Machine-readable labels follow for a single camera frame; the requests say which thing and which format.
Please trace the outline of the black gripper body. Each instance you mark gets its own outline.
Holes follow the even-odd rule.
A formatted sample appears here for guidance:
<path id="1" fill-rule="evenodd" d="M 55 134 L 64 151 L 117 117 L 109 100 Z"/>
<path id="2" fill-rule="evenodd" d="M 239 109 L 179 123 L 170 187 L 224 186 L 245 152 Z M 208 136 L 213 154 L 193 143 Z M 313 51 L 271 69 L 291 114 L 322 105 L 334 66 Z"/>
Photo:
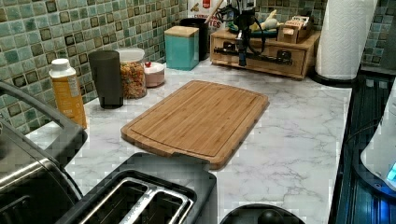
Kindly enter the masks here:
<path id="1" fill-rule="evenodd" d="M 250 26 L 255 23 L 256 0 L 236 0 L 233 23 L 238 27 L 237 41 L 249 40 Z"/>

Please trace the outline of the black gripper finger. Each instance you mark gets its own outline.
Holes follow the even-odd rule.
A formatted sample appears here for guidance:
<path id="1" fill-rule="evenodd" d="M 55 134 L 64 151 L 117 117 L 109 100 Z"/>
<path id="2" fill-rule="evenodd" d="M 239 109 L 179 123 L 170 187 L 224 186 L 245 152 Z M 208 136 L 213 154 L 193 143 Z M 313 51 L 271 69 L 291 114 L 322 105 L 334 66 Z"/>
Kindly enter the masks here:
<path id="1" fill-rule="evenodd" d="M 245 65 L 244 66 L 246 66 L 247 65 L 247 56 L 248 56 L 248 38 L 247 37 L 245 37 L 244 46 L 245 46 L 245 49 L 244 49 L 244 55 L 245 55 L 244 62 L 245 62 Z"/>
<path id="2" fill-rule="evenodd" d="M 239 65 L 244 66 L 245 65 L 245 49 L 244 49 L 243 33 L 239 32 L 235 40 L 236 40 L 237 48 L 238 48 Z"/>

